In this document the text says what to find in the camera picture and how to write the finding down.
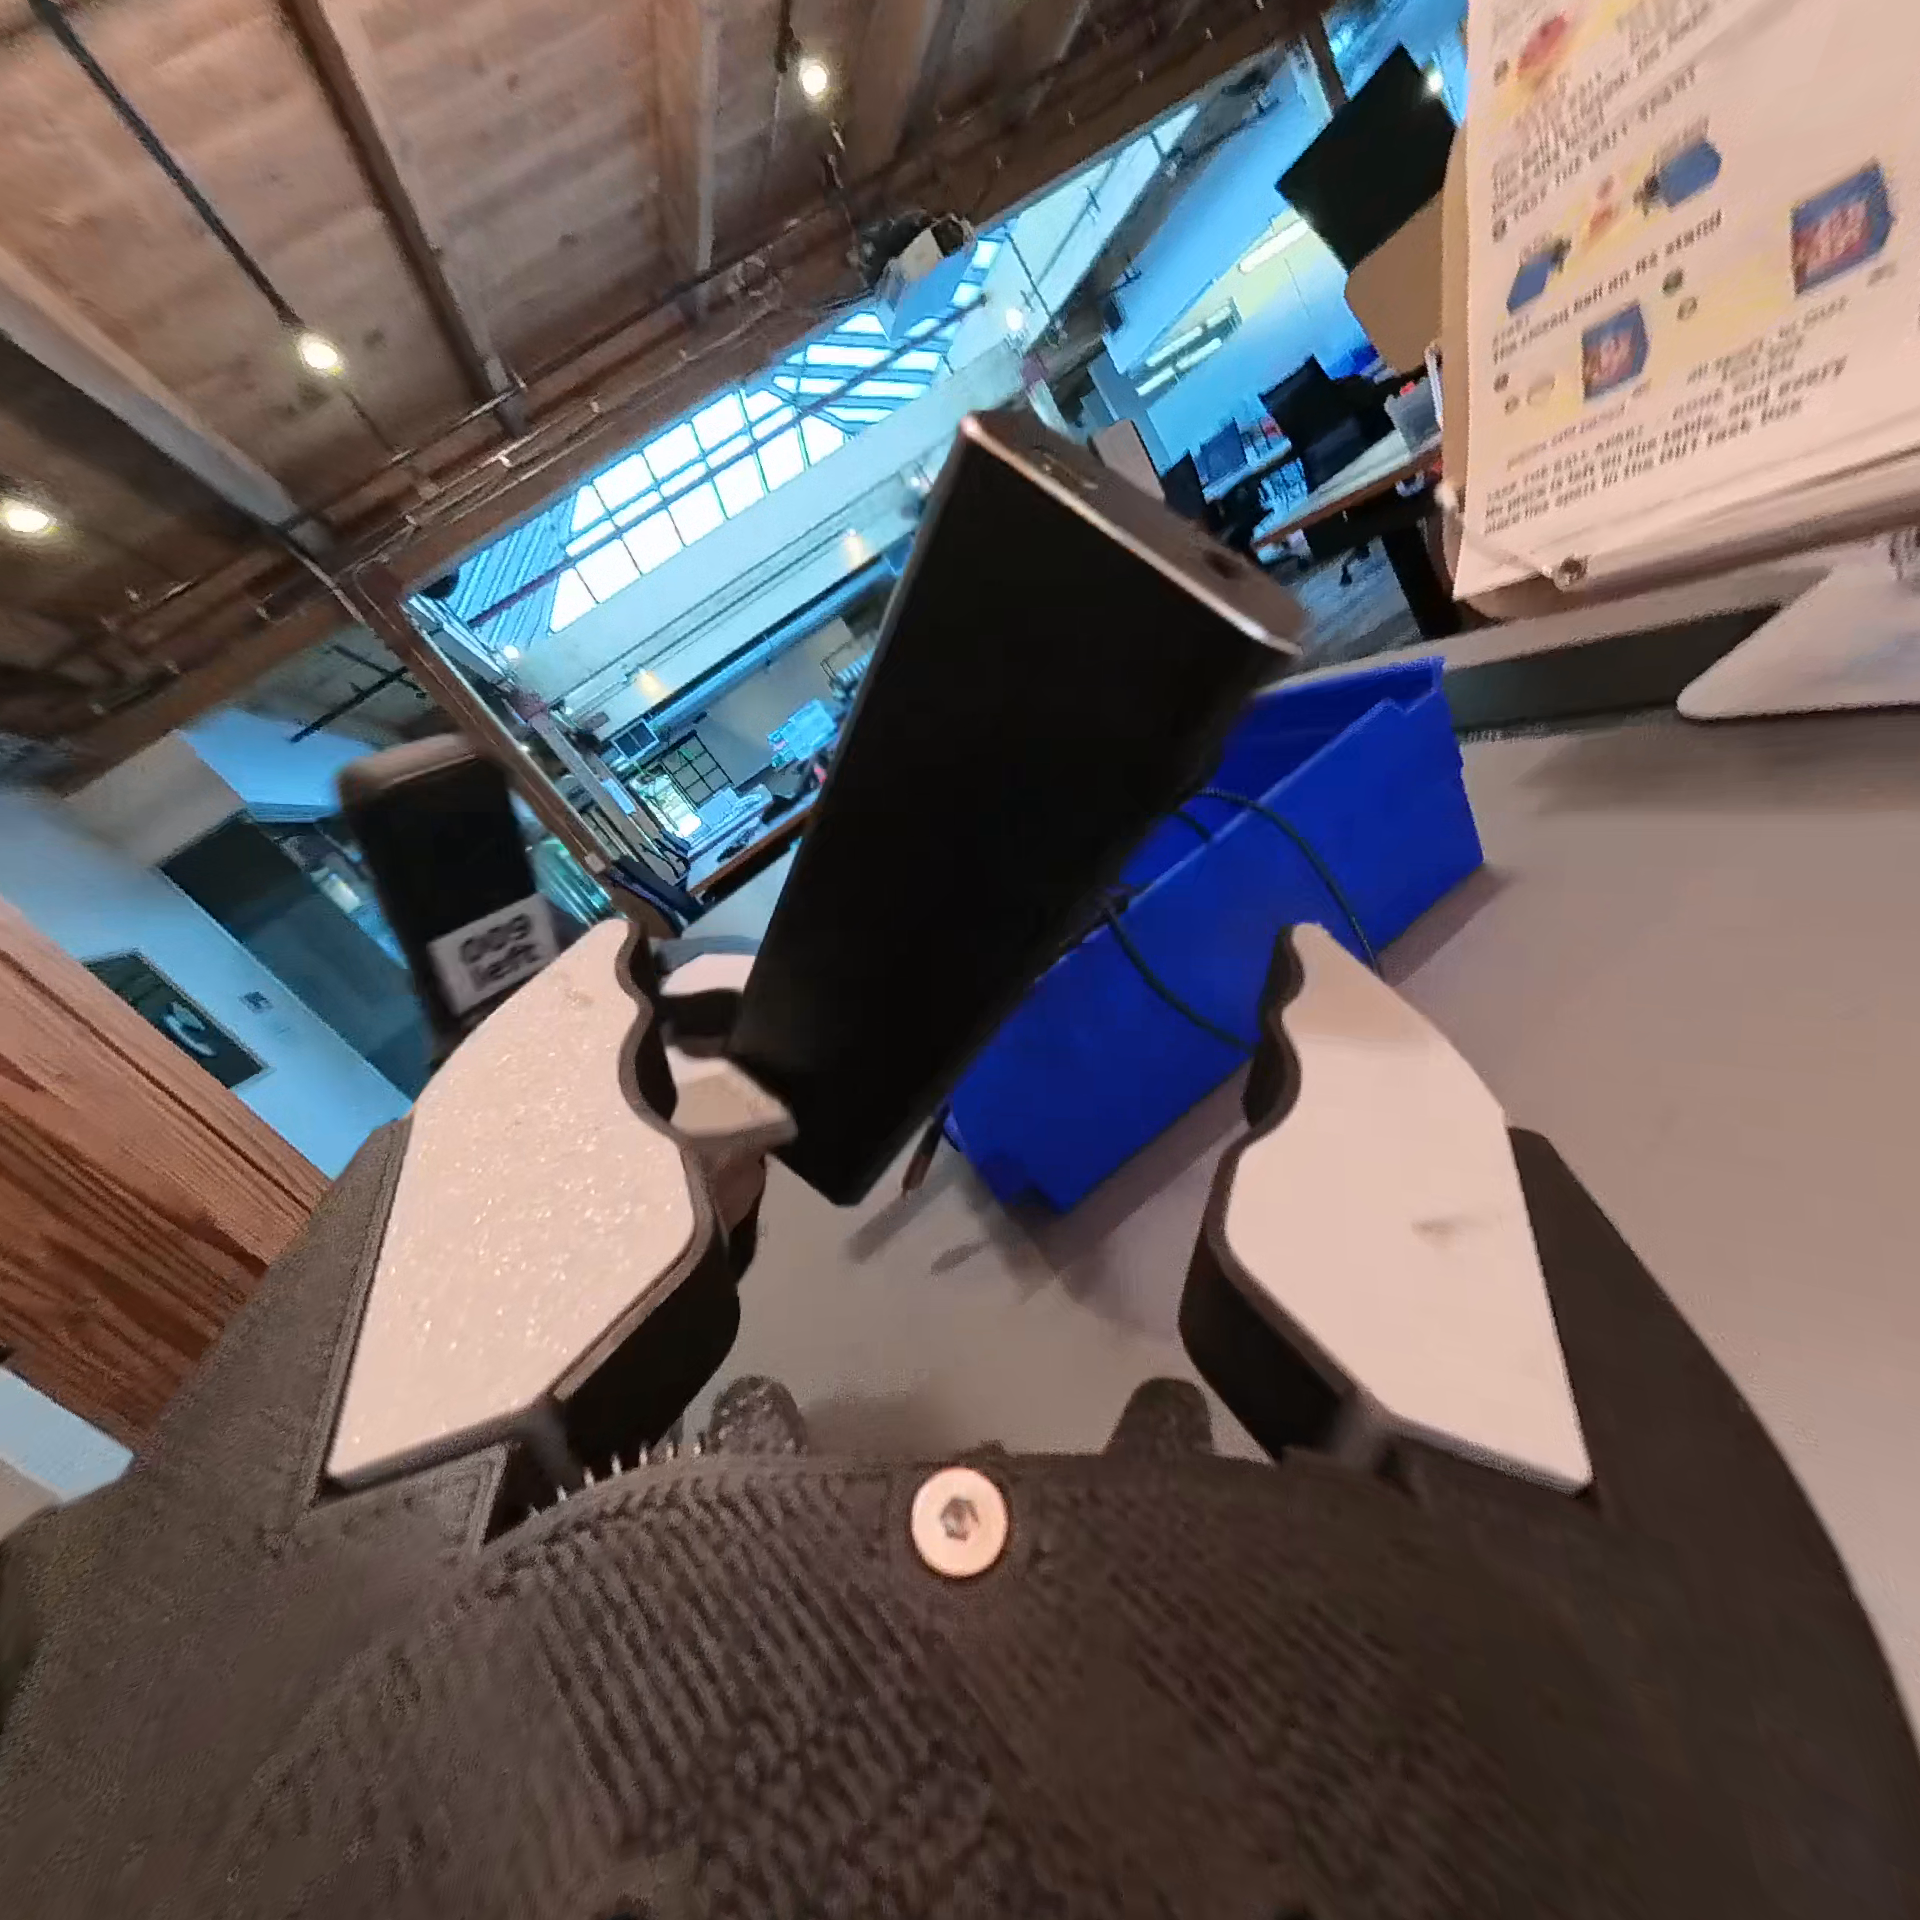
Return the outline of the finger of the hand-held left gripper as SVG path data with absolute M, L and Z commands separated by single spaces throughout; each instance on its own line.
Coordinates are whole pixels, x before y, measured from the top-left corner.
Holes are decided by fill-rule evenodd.
M 677 1093 L 670 1122 L 685 1144 L 712 1155 L 774 1155 L 797 1136 L 785 1103 L 731 1059 L 752 968 L 752 951 L 696 951 L 660 988 L 660 1043 Z

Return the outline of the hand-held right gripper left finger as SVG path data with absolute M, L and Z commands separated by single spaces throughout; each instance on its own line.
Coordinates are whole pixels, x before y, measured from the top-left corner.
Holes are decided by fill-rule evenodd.
M 726 1356 L 728 1232 L 664 1122 L 651 959 L 595 927 L 421 1093 L 326 1446 L 340 1487 L 499 1442 L 577 1486 L 664 1437 Z

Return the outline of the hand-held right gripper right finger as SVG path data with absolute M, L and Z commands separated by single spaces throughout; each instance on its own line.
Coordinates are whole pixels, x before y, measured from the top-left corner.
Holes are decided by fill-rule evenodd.
M 1265 1456 L 1374 1472 L 1415 1444 L 1592 1484 L 1504 1109 L 1319 926 L 1271 957 L 1182 1341 Z

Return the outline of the blue plastic bin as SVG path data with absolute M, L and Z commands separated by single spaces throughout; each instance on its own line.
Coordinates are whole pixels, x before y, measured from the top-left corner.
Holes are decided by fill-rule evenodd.
M 951 1095 L 995 1202 L 1063 1214 L 1253 1059 L 1284 927 L 1376 965 L 1481 866 L 1440 655 L 1256 694 Z

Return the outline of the black multi-port hub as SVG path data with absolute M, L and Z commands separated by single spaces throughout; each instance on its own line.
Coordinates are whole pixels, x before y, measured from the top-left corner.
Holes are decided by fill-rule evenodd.
M 1087 448 L 957 424 L 726 1034 L 804 1186 L 876 1186 L 1303 639 Z

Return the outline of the grey desk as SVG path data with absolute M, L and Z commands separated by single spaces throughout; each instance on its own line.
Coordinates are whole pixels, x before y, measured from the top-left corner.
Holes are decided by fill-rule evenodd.
M 1763 1416 L 1915 1712 L 1915 711 L 1475 735 L 1484 868 L 1385 954 Z M 828 1451 L 1077 1451 L 1176 1338 L 1238 1080 L 1067 1216 L 941 1152 L 837 1210 L 773 1167 L 719 1382 Z

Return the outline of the wooden background desk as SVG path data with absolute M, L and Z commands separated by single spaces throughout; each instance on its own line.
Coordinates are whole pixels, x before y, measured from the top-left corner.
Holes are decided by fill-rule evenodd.
M 1305 540 L 1319 560 L 1380 544 L 1419 634 L 1429 639 L 1452 637 L 1460 631 L 1460 608 L 1435 493 L 1443 462 L 1440 430 L 1412 444 L 1404 436 L 1380 438 L 1296 507 L 1263 523 L 1254 533 L 1253 552 L 1271 563 L 1294 536 Z

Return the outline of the white monitor stand base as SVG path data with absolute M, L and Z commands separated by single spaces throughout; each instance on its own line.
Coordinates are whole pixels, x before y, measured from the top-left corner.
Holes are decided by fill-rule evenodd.
M 1917 531 L 1846 560 L 1687 684 L 1691 725 L 1917 709 Z

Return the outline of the printed instruction sheet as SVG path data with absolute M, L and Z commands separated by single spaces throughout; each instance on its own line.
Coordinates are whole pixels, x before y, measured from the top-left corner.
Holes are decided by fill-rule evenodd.
M 1468 10 L 1457 596 L 1876 504 L 1915 464 L 1917 5 Z

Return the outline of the black monitor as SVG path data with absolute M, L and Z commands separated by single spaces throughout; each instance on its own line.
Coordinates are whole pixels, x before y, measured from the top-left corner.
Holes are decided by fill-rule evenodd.
M 1443 195 L 1454 143 L 1445 91 L 1397 43 L 1278 179 L 1278 195 L 1353 272 Z

